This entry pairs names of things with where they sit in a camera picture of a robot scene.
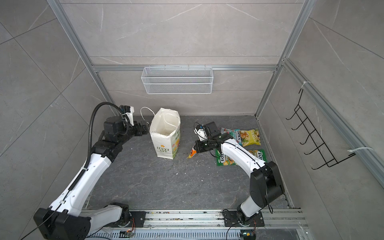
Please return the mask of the orange snack pack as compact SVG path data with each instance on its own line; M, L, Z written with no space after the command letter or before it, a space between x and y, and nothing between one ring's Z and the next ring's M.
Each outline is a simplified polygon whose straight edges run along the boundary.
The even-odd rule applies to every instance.
M197 154L197 146L195 145L195 146L192 147L192 149L191 149L187 159L191 159L196 154Z

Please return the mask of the white floral paper bag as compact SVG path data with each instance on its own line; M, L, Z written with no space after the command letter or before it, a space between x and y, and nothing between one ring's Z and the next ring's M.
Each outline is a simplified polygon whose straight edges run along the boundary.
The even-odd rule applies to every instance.
M151 122L145 120L142 110L147 109L153 115ZM142 107L140 114L149 123L149 132L157 157L173 160L177 154L181 139L181 119L177 111L160 108L155 114L150 108Z

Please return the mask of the green yellow candy bag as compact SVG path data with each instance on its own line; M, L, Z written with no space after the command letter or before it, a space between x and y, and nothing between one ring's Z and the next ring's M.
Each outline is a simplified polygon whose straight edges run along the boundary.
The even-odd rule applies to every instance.
M218 150L215 150L217 166L235 166L237 163L228 156L221 154Z

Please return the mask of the teal red snack bag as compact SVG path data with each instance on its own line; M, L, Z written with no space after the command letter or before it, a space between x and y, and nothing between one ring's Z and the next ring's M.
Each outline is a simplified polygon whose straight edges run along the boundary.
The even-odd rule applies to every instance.
M241 137L241 130L240 129L231 130L231 129L221 128L221 133L222 134L224 134L224 133L229 134L230 136L232 136L236 140L236 142L239 145L242 145L242 137Z

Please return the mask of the yellow green snack bag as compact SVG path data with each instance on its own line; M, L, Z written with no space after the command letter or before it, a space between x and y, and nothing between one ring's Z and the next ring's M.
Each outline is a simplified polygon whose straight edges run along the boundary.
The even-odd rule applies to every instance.
M240 130L240 135L242 139L242 146L250 146L250 145L261 145L260 133L258 129L252 130Z

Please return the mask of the green snack pack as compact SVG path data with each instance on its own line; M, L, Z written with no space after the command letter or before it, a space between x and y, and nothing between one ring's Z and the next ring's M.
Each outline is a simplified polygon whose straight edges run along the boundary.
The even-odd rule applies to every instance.
M249 150L249 152L252 155L254 155L255 157L257 157L258 159L263 160L264 162L268 161L267 155L266 155L266 153L265 153L265 151L263 149L260 149L260 150Z

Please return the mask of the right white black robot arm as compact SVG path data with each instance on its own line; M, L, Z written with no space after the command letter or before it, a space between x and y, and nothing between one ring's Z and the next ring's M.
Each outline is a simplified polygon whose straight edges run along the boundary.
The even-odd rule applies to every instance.
M221 133L215 122L205 125L195 123L194 132L199 137L193 147L197 154L217 150L231 158L250 179L250 196L237 207L239 224L247 224L265 207L272 213L271 203L285 194L278 165L252 155L230 134Z

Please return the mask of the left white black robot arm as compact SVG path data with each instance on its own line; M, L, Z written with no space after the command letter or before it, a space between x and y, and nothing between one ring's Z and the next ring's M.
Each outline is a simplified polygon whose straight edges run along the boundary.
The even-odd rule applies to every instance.
M34 221L46 240L84 240L89 233L114 224L126 227L132 224L129 205L111 203L101 209L83 213L89 194L105 170L133 137L148 134L148 124L136 122L133 117L110 117L104 130L91 147L91 156L67 188L47 208L40 208Z

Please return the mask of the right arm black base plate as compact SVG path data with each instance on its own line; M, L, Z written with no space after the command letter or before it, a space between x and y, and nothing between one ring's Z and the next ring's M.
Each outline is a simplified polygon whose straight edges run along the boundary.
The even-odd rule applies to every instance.
M222 210L224 223L226 227L264 227L265 222L261 212L250 218L244 217L238 211Z

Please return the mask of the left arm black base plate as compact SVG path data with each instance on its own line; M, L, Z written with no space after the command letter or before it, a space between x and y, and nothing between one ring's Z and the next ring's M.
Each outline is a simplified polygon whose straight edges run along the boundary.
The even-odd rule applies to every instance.
M118 221L106 225L112 228L142 228L146 219L145 211L123 212Z

